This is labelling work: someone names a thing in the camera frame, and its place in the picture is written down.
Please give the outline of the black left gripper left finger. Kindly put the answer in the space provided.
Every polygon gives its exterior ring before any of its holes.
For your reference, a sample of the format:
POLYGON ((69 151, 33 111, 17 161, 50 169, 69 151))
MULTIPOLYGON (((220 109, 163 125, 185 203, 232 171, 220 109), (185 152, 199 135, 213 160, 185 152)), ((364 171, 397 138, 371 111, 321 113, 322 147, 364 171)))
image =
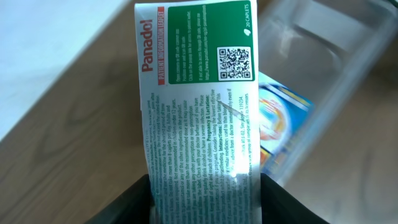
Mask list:
POLYGON ((85 224, 149 224, 152 194, 145 174, 85 224))

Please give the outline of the blue fever medicine box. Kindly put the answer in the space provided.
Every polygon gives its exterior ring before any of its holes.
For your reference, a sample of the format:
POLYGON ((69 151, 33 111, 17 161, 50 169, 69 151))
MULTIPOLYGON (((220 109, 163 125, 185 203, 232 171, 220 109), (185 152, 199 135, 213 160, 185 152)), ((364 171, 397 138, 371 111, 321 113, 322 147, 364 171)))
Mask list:
POLYGON ((285 85, 259 73, 261 171, 275 176, 292 152, 294 139, 314 105, 285 85))

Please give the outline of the white green Panadol box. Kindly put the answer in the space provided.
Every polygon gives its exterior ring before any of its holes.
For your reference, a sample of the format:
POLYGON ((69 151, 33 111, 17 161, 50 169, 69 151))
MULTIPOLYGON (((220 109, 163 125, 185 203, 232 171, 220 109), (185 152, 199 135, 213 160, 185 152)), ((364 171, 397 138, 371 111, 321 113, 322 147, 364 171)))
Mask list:
POLYGON ((161 223, 260 223, 256 1, 134 6, 142 130, 161 223))

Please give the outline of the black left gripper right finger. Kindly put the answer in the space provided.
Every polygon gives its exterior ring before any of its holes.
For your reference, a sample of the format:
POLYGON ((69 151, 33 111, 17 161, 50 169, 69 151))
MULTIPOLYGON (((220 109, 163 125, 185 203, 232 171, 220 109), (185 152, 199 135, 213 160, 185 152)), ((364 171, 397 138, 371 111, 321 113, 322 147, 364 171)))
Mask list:
POLYGON ((268 175, 261 173, 262 224, 328 224, 268 175))

